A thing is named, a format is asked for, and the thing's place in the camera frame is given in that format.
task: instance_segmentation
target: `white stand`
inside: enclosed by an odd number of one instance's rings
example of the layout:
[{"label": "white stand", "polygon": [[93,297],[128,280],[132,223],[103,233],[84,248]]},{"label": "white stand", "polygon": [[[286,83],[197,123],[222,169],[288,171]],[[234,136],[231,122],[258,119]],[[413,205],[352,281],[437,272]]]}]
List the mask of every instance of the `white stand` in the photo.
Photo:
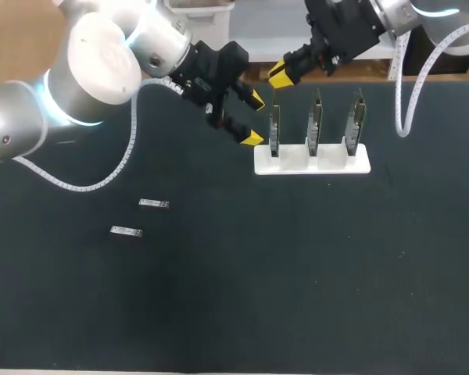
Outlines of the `white stand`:
[{"label": "white stand", "polygon": [[348,156],[342,143],[318,145],[318,156],[310,157],[307,139],[304,145],[280,145],[280,156],[271,157],[269,145],[256,146],[256,174],[365,174],[371,170],[365,145],[358,145],[356,156]]}]

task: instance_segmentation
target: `white container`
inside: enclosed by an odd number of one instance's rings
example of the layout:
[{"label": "white container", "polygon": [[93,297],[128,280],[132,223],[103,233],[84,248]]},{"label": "white container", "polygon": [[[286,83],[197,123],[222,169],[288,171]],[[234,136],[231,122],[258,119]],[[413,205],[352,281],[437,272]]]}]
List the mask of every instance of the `white container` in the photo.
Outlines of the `white container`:
[{"label": "white container", "polygon": [[234,3],[201,8],[174,7],[170,3],[170,0],[165,0],[169,9],[188,21],[193,33],[193,44],[204,41],[211,49],[219,50],[229,42],[229,16],[235,7]]}]

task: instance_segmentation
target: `black table surface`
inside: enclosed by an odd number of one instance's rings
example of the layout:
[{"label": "black table surface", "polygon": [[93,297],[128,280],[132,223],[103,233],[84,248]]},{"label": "black table surface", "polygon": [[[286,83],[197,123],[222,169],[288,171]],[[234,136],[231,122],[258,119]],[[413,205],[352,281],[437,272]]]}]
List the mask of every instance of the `black table surface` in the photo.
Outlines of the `black table surface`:
[{"label": "black table surface", "polygon": [[[322,141],[357,87],[320,87]],[[469,84],[429,84],[407,139],[393,85],[361,87],[368,175],[256,176],[251,148],[164,87],[142,90],[135,152],[101,191],[0,165],[0,368],[469,374]],[[283,143],[303,142],[316,88],[277,94]],[[267,111],[229,108],[267,135]],[[100,180],[129,112],[32,159]]]}]

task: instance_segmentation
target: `white cable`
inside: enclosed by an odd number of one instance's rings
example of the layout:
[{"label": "white cable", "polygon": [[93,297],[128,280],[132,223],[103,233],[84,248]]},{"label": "white cable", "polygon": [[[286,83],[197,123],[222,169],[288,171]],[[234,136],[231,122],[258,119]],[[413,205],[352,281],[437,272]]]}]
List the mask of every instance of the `white cable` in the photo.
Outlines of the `white cable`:
[{"label": "white cable", "polygon": [[408,41],[410,40],[411,32],[398,37],[396,40],[396,59],[398,60],[398,71],[396,72],[396,133],[400,137],[406,137],[410,132],[409,127],[403,129],[403,122],[401,120],[401,85],[403,83],[403,61],[405,61],[406,47],[408,47]]},{"label": "white cable", "polygon": [[424,66],[422,67],[421,72],[419,73],[419,77],[415,82],[414,89],[412,90],[412,95],[410,97],[410,103],[408,105],[408,110],[406,111],[406,118],[405,118],[405,126],[402,125],[401,120],[401,84],[403,81],[403,60],[405,58],[405,51],[406,46],[404,45],[407,43],[408,38],[405,40],[404,35],[398,38],[396,42],[396,50],[402,51],[402,48],[405,47],[403,53],[401,54],[401,61],[398,61],[400,66],[398,70],[398,74],[396,77],[396,132],[402,138],[406,137],[410,134],[412,128],[412,122],[414,120],[415,109],[417,108],[417,102],[419,96],[422,91],[422,87],[431,71],[431,68],[435,65],[436,60],[438,60],[439,56],[457,39],[463,37],[465,34],[469,34],[469,25],[462,26],[452,32],[449,36],[443,39],[435,48],[435,50],[431,53],[428,60],[425,62]]},{"label": "white cable", "polygon": [[[170,90],[177,92],[179,95],[182,94],[182,88],[177,86],[174,82],[172,82],[168,78],[164,78],[164,79],[152,78],[149,80],[144,80],[141,83],[141,88],[149,84],[161,84],[169,88]],[[99,181],[97,184],[93,184],[89,186],[75,186],[72,184],[68,184],[66,182],[63,182],[55,178],[53,175],[45,172],[42,168],[40,168],[39,166],[35,165],[30,160],[25,159],[22,156],[14,158],[14,160],[20,164],[23,164],[26,168],[29,168],[30,170],[38,174],[40,177],[45,178],[51,184],[57,185],[60,188],[63,188],[69,191],[75,191],[78,193],[85,193],[89,191],[98,190],[100,188],[103,188],[107,184],[109,184],[124,169],[125,165],[128,162],[128,159],[131,156],[132,151],[134,150],[137,128],[138,128],[138,93],[134,95],[134,97],[131,100],[131,136],[128,142],[127,149],[125,150],[124,157],[121,159],[120,163],[115,168],[115,170],[107,178],[105,178],[102,181]]]}]

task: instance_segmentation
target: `robotic arm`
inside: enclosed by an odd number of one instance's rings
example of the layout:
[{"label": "robotic arm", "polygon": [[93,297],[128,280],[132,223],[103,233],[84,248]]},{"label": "robotic arm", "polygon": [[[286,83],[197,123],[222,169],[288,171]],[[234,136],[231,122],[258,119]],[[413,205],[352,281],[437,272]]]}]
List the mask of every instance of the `robotic arm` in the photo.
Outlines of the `robotic arm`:
[{"label": "robotic arm", "polygon": [[[305,0],[311,40],[287,53],[270,71],[275,88],[292,86],[316,67],[328,75],[375,46],[379,36],[397,37],[422,24],[435,44],[469,24],[469,0]],[[469,34],[447,50],[469,54]]]},{"label": "robotic arm", "polygon": [[224,111],[229,89],[264,107],[240,76],[248,53],[234,42],[214,51],[160,0],[53,0],[68,32],[52,68],[31,82],[0,84],[0,162],[46,143],[72,141],[107,120],[138,91],[141,71],[170,79],[208,109],[207,121],[238,143],[263,139]]}]

